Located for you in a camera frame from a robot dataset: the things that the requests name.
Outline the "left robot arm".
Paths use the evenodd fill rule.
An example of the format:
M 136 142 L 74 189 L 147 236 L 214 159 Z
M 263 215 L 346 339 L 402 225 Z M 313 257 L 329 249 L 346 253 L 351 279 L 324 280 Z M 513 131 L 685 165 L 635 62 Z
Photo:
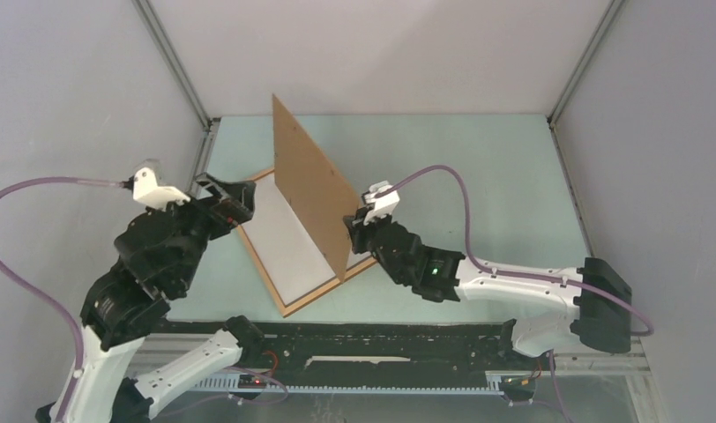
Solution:
M 171 302 L 187 295 L 208 244 L 254 216 L 253 181 L 224 182 L 207 173 L 195 181 L 206 197 L 163 184 L 149 167 L 123 182 L 145 211 L 116 237 L 116 263 L 89 289 L 80 311 L 77 372 L 54 403 L 36 412 L 38 421 L 147 422 L 208 375 L 261 360 L 263 332 L 239 315 L 170 364 L 126 374 Z

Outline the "brown cardboard backing board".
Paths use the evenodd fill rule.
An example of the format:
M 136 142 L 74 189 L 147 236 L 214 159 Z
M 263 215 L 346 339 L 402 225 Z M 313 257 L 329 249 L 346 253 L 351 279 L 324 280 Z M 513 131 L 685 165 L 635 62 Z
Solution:
M 359 198 L 282 101 L 272 96 L 274 179 L 337 279 L 346 279 L 352 244 L 343 218 Z

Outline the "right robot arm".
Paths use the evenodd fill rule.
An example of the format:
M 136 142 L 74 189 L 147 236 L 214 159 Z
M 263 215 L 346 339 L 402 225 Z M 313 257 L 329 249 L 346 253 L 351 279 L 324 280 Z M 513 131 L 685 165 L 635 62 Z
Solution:
M 506 367 L 574 344 L 603 353 L 630 350 L 632 290 L 600 258 L 560 270 L 499 263 L 477 268 L 461 252 L 424 245 L 391 217 L 354 215 L 343 222 L 354 253 L 370 254 L 395 284 L 426 301 L 510 301 L 539 311 L 504 323 L 496 354 Z

